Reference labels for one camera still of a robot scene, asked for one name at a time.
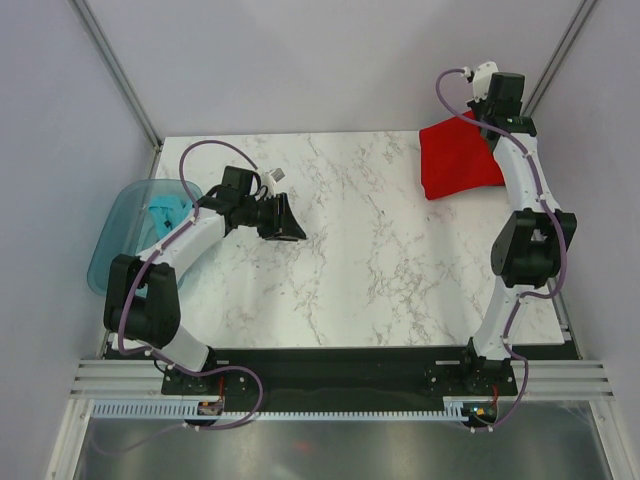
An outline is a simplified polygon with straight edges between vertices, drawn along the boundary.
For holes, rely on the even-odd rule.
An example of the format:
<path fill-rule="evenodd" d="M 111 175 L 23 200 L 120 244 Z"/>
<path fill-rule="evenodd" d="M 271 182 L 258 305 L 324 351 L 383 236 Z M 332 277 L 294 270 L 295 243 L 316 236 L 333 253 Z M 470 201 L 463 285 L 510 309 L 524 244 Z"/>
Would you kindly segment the bright red t shirt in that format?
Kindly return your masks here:
<path fill-rule="evenodd" d="M 420 178 L 427 200 L 505 185 L 478 128 L 457 117 L 420 130 L 419 144 Z"/>

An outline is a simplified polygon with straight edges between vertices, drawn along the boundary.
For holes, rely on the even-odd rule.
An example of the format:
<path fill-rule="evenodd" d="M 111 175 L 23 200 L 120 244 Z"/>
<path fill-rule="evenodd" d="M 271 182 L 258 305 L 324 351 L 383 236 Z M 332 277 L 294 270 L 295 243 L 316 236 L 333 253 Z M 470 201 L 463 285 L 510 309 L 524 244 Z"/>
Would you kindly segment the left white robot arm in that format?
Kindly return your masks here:
<path fill-rule="evenodd" d="M 110 265 L 103 315 L 105 328 L 118 340 L 139 343 L 140 350 L 185 370 L 185 382 L 208 393 L 219 369 L 208 361 L 213 350 L 181 326 L 179 282 L 212 246 L 239 227 L 251 227 L 267 241 L 300 241 L 306 234 L 296 221 L 288 196 L 276 191 L 280 168 L 253 171 L 227 166 L 221 183 L 197 200 L 187 217 L 140 254 L 120 254 Z"/>

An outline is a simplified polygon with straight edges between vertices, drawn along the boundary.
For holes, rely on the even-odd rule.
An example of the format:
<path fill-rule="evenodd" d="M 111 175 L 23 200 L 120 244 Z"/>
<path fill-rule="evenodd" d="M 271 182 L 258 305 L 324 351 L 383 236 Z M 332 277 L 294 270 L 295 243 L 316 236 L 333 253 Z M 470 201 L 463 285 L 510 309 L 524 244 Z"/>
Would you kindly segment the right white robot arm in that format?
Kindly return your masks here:
<path fill-rule="evenodd" d="M 460 386 L 477 394 L 511 377 L 510 337 L 528 301 L 557 294 L 547 283 L 564 281 L 577 218 L 561 209 L 542 172 L 537 129 L 521 113 L 524 76 L 487 62 L 471 73 L 470 82 L 468 105 L 502 173 L 512 208 L 491 249 L 495 286 L 488 309 L 457 371 Z"/>

